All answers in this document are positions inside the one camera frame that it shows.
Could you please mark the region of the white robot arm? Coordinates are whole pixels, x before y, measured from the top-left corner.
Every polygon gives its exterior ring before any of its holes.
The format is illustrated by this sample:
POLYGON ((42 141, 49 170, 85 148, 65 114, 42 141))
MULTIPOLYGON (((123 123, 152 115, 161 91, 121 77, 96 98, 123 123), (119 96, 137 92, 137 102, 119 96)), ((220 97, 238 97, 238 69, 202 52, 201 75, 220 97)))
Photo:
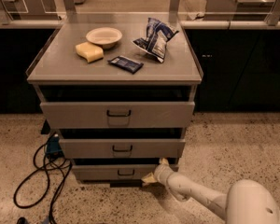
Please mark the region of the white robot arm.
POLYGON ((180 202, 193 198, 225 224, 280 224, 280 208, 272 194, 260 183, 243 179, 227 193, 200 185, 175 172, 161 158, 156 169, 142 178, 145 184, 161 183, 180 202))

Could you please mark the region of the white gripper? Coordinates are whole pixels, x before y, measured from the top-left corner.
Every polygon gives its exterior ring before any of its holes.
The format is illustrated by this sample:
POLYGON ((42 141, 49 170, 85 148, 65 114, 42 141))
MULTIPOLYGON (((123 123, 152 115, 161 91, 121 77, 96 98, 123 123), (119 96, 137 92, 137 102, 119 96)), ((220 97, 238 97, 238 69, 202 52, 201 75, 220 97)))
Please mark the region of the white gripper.
POLYGON ((155 184, 157 181, 163 185, 167 183, 167 179, 174 171, 169 166, 169 162, 166 158, 160 158, 159 164, 154 174, 149 173, 141 178, 144 186, 155 184))

